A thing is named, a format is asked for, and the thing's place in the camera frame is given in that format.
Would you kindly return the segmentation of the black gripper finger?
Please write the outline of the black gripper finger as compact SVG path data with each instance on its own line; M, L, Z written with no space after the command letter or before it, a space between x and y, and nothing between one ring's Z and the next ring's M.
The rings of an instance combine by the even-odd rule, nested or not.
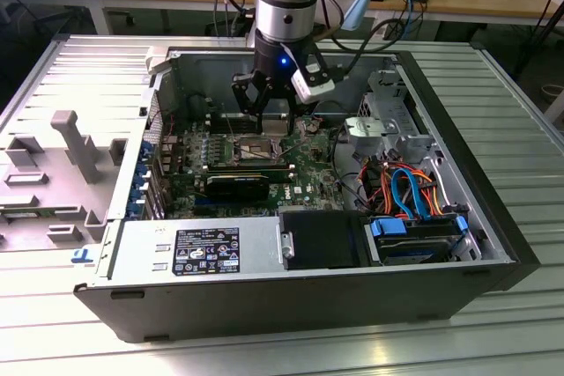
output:
M283 90L284 98L288 105L288 113L286 117L287 133L292 134L294 131L295 118L300 114L300 108L296 100L296 93L293 88L285 88Z
M265 79L257 71L236 73L232 77L231 87L240 111L253 120L256 133L262 133L263 111L267 105Z

